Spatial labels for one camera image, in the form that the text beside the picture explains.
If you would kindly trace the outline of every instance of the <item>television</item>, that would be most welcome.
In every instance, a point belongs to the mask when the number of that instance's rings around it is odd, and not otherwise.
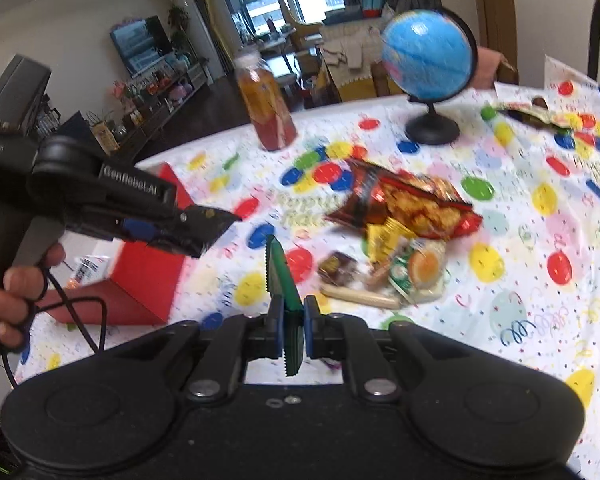
[[[113,29],[110,35],[132,77],[173,50],[158,16],[125,23]]]

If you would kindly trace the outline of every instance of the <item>human hand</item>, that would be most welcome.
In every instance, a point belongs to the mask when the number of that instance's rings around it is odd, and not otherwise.
[[[43,258],[45,267],[55,267],[64,261],[61,244],[52,245]],[[12,267],[4,273],[0,288],[0,342],[8,348],[17,348],[24,336],[16,327],[29,315],[25,300],[36,300],[44,290],[45,279],[38,267]]]

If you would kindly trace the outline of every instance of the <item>bottle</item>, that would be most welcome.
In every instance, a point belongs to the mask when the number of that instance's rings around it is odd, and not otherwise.
[[[270,152],[291,145],[298,132],[271,69],[257,50],[235,59],[236,79],[251,124],[264,148]]]

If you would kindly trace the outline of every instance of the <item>red box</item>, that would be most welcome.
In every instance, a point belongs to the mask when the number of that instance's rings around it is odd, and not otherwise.
[[[168,164],[161,164],[148,170],[172,182],[178,188],[176,200],[181,209],[193,202]],[[65,288],[70,299],[81,296],[97,296],[107,304],[107,324],[109,325],[152,325],[164,324],[169,319],[171,303],[180,279],[185,256],[168,254],[147,247],[144,242],[97,243],[92,251],[94,258],[102,263],[102,276],[93,283],[77,288]],[[49,288],[44,299],[39,302],[44,307],[61,301],[58,293]],[[94,301],[75,303],[75,309],[84,324],[100,324],[102,310]],[[56,308],[49,314],[61,323],[71,323],[73,319],[66,307]]]

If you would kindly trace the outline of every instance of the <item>black globe base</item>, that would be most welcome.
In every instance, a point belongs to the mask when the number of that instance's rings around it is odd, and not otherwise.
[[[427,146],[450,144],[460,136],[458,123],[439,115],[431,105],[429,113],[407,122],[405,131],[410,140]]]

